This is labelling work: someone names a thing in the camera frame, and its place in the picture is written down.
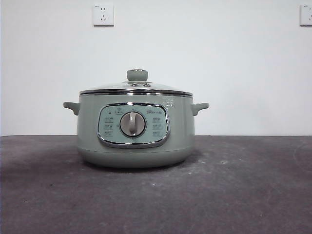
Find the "gray countertop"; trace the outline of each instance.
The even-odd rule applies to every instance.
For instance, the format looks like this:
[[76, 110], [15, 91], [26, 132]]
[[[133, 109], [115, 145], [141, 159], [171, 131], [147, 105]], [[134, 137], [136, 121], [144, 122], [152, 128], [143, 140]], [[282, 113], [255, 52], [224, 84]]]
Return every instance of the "gray countertop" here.
[[83, 162], [75, 136], [1, 137], [1, 233], [312, 233], [312, 136], [195, 139], [125, 170]]

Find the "lid rim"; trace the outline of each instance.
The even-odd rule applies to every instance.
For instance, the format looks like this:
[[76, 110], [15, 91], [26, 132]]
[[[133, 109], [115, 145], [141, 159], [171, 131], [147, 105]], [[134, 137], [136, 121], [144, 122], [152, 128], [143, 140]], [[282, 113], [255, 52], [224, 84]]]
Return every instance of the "lid rim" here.
[[100, 94], [100, 93], [151, 93], [151, 94], [180, 94], [193, 96], [192, 93], [177, 90], [158, 89], [91, 89], [80, 91], [79, 94]]

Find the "white wall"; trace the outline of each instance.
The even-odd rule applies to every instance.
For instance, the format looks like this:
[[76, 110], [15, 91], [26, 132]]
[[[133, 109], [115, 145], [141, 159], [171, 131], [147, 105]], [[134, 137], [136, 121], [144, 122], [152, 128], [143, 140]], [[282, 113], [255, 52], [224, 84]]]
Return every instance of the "white wall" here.
[[75, 134], [62, 103], [132, 68], [210, 103], [198, 135], [312, 135], [312, 0], [115, 0], [94, 28], [99, 2], [1, 1], [3, 136]]

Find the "electrical socket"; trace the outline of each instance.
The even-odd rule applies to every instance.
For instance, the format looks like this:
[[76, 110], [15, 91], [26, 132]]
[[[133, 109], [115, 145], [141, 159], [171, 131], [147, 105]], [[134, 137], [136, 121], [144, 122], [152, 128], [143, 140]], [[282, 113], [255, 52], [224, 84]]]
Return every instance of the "electrical socket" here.
[[312, 5], [300, 5], [300, 26], [312, 27]]
[[111, 3], [95, 4], [92, 10], [93, 26], [113, 26], [114, 6]]

